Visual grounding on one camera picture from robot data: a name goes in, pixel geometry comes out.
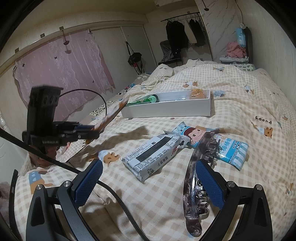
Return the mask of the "brown cartoon snack bar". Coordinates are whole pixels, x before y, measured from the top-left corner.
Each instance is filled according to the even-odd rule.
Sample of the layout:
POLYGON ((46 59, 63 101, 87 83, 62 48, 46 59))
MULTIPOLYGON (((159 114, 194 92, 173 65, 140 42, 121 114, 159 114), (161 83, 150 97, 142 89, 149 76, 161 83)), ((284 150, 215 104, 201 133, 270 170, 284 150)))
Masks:
POLYGON ((94 131, 97 131, 99 134, 101 134, 106 126, 117 116, 119 112, 127 105, 129 100, 129 97, 124 97, 121 102, 117 104, 117 106, 108 113, 101 121, 100 124, 96 124, 93 128, 94 131))

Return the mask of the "dark tortoiseshell hair claw clip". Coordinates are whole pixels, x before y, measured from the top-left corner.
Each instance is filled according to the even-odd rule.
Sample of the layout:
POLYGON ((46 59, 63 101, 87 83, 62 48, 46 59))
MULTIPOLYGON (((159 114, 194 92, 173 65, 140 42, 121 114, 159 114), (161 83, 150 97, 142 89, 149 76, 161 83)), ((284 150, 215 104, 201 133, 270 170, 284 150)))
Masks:
POLYGON ((209 216, 209 197, 196 173, 196 162, 205 159, 211 167, 214 167, 216 152, 210 147, 210 139, 219 130, 207 132, 194 149, 185 174, 183 188, 183 209, 186 220, 186 228, 190 235, 199 237, 202 234, 201 220, 209 216))

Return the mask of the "blue cartoon snack pack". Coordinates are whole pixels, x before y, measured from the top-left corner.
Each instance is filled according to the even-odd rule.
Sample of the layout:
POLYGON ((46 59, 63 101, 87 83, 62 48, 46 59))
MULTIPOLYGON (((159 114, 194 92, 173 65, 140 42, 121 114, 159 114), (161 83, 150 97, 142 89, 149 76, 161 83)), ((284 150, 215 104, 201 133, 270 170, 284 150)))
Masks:
MULTIPOLYGON (((181 122, 172 132, 187 136, 190 141, 189 147, 196 148, 205 133, 212 132, 213 129, 202 126, 191 127, 181 122)), ((225 134, 215 133, 210 139, 210 147, 216 152, 216 158, 234 166, 239 171, 245 162, 249 145, 245 142, 237 141, 227 137, 225 134)))

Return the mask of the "grey white biscuit pack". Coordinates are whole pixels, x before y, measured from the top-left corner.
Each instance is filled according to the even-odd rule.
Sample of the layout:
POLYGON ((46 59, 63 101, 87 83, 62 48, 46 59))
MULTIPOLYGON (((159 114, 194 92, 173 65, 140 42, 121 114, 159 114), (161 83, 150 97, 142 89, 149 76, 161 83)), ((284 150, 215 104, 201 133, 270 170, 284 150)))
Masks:
POLYGON ((139 180, 144 182, 172 159, 184 140, 176 134, 161 134, 129 153, 123 164, 139 180))

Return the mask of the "green wrapper snack stick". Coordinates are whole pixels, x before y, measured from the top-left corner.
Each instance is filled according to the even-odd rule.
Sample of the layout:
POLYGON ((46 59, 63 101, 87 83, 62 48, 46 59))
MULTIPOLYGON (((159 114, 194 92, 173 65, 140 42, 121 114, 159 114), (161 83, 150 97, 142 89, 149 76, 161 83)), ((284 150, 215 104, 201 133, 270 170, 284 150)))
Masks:
POLYGON ((127 104, 127 106, 133 106, 133 105, 139 105, 139 104, 145 104, 145 103, 140 103, 140 100, 133 101, 127 104))

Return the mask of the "white shallow cardboard box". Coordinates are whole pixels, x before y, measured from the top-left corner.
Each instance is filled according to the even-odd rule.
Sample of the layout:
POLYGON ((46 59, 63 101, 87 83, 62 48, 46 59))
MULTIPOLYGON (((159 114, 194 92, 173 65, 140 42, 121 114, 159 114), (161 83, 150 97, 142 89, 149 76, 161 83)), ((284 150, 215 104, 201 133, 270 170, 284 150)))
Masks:
POLYGON ((206 99, 190 99, 189 95, 191 90, 156 93, 156 95, 159 98, 159 102, 139 104, 133 106, 126 105, 126 107, 124 107, 121 111, 122 117, 156 118, 181 116, 210 116, 211 92, 208 89, 203 90, 206 94, 206 99), (185 97, 187 100, 172 101, 174 99, 182 97, 185 97))

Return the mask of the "packaged bread bun yellow label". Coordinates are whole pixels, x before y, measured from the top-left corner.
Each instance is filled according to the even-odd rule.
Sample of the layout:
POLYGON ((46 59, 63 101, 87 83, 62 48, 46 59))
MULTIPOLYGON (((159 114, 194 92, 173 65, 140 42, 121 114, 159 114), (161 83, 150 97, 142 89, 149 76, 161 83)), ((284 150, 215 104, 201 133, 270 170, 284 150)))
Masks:
POLYGON ((190 99, 206 99, 206 94, 203 89, 192 89, 189 95, 190 99))

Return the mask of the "green tube black cap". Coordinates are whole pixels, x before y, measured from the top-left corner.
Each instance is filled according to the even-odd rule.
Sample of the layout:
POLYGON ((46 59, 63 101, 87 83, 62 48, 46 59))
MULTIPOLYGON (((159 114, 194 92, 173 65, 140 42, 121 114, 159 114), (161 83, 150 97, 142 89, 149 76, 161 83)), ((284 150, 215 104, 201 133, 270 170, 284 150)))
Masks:
POLYGON ((156 102, 159 102, 159 98, 156 94, 146 96, 142 100, 140 100, 140 103, 156 103, 156 102))

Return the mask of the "pink lace curtain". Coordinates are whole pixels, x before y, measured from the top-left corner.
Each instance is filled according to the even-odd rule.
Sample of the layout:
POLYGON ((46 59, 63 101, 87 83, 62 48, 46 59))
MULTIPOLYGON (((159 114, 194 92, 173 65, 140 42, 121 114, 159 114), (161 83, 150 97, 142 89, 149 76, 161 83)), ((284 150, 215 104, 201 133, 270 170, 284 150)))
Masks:
POLYGON ((32 87, 62 87, 54 119, 63 121, 96 95, 113 91, 115 84, 94 36, 90 31, 68 35, 68 45, 56 39, 16 61, 13 77, 25 104, 32 87))

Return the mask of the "cream checkered bear duvet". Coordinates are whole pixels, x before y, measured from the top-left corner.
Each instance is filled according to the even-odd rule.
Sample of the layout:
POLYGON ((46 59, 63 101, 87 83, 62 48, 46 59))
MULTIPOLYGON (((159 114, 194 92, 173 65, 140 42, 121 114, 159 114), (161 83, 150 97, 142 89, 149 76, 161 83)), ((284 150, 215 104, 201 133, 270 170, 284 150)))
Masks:
POLYGON ((232 65, 190 61, 184 66, 158 67, 127 93, 130 101, 171 91, 210 90, 211 114, 124 118, 118 114, 100 137, 69 144, 56 159, 85 170, 95 158, 103 163, 100 180, 124 202, 149 240, 193 240, 186 229, 183 187, 193 151, 207 132, 218 129, 225 150, 232 141, 248 145, 239 152, 241 169, 215 158, 214 170, 239 186, 263 186, 273 240, 281 240, 295 221, 295 109, 263 69, 252 72, 232 65), (149 178, 139 181, 123 163, 125 156, 156 136, 169 134, 174 146, 168 161, 159 161, 149 178))

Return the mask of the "black chair with clothes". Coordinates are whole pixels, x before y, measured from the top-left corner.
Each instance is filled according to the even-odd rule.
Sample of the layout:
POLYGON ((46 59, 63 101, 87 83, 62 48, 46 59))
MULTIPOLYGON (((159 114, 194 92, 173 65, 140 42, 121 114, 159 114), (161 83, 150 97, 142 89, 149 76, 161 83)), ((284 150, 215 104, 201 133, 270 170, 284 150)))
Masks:
POLYGON ((175 63, 176 65, 178 65, 178 62, 183 63, 183 60, 182 60, 182 57, 181 57, 180 52, 174 53, 171 50, 171 46, 170 46, 170 43, 169 43, 168 40, 161 41, 160 42, 160 47, 161 47, 162 52, 163 52, 163 58, 158 63, 158 65, 161 65, 161 64, 169 65, 169 64, 173 64, 173 63, 175 63))

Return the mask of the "black hanging coat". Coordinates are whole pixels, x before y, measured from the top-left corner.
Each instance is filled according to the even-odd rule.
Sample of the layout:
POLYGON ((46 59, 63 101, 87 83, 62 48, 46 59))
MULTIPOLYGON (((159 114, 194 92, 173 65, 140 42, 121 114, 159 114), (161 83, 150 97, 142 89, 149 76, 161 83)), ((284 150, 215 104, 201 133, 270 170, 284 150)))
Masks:
POLYGON ((188 47, 189 39, 185 32, 185 26, 179 21, 168 21, 166 24, 166 35, 173 53, 180 53, 188 47))

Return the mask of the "pink clothes pile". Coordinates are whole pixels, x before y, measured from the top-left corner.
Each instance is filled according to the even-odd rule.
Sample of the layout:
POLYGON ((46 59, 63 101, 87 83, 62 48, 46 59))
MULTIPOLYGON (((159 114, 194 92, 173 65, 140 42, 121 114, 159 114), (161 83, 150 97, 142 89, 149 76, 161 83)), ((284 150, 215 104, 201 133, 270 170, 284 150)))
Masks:
POLYGON ((246 49, 236 42, 230 42, 227 45, 227 56, 231 58, 244 58, 247 56, 246 49))

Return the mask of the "black bag on wall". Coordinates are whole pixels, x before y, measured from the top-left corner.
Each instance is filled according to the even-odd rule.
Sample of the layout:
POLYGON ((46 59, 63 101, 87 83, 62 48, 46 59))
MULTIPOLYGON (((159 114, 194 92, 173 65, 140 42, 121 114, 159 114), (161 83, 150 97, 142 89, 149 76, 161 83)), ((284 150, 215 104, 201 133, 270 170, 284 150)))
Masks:
POLYGON ((140 52, 134 52, 128 41, 125 42, 128 51, 128 63, 132 66, 138 75, 144 73, 144 66, 142 63, 142 54, 140 52))

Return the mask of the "black clothes rail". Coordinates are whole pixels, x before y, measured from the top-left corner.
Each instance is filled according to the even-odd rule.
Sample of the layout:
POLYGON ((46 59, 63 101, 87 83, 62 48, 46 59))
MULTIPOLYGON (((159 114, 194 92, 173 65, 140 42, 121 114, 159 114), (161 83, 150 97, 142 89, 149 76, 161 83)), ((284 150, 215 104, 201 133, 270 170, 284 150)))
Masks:
POLYGON ((167 19, 163 19, 161 20, 161 22, 165 22, 165 21, 178 21, 178 20, 186 20, 186 19, 192 19, 192 18, 200 18, 201 14, 199 11, 196 12, 187 12, 186 14, 182 14, 182 15, 178 15, 178 16, 173 16, 167 19))

